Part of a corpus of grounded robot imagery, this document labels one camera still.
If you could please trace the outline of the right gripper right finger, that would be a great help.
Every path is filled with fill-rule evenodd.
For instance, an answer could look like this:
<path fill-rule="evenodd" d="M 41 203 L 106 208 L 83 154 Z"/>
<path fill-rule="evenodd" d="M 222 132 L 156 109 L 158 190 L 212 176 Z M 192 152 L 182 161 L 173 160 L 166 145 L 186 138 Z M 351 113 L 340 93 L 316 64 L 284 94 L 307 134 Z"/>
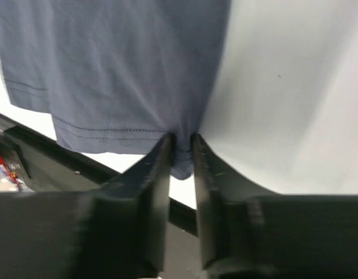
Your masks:
<path fill-rule="evenodd" d="M 358 196 L 283 195 L 191 138 L 202 267 L 209 278 L 358 278 Z"/>

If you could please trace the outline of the blue-grey tank top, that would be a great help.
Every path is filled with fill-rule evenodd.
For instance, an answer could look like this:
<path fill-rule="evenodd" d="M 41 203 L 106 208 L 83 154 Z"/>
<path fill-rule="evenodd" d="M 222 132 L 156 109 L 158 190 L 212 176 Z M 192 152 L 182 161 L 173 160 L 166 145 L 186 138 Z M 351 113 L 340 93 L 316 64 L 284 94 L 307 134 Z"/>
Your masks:
<path fill-rule="evenodd" d="M 173 133 L 171 173 L 184 180 L 229 12 L 229 1 L 0 1 L 10 102 L 50 114 L 75 152 L 146 154 Z"/>

